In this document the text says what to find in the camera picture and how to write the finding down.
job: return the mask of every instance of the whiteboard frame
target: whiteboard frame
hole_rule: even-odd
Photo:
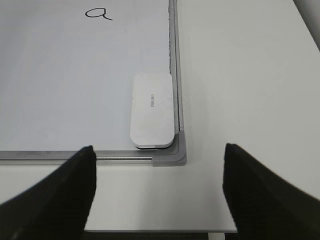
[[[170,73],[173,81],[175,137],[166,149],[98,150],[98,165],[141,164],[153,166],[181,166],[187,162],[184,134],[177,0],[169,0]],[[76,151],[0,151],[0,165],[59,165]]]

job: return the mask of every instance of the whiteboard surface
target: whiteboard surface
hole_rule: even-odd
[[[0,151],[135,150],[134,76],[169,54],[167,0],[1,1]]]

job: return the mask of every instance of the white table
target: white table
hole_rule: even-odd
[[[180,0],[178,14],[188,163],[99,166],[87,230],[234,231],[226,143],[320,199],[320,54],[294,3]],[[0,201],[55,168],[1,166]]]

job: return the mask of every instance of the black marker writing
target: black marker writing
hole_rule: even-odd
[[[88,17],[88,18],[99,18],[99,17],[103,17],[105,19],[108,19],[108,20],[111,20],[113,21],[111,18],[108,18],[106,17],[106,14],[107,14],[107,9],[105,9],[104,7],[97,7],[97,8],[94,8],[94,9],[91,9],[89,11],[87,11],[85,13],[85,15]]]

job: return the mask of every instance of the white eraser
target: white eraser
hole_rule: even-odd
[[[175,137],[174,94],[168,73],[140,73],[132,93],[130,137],[141,149],[167,148]]]

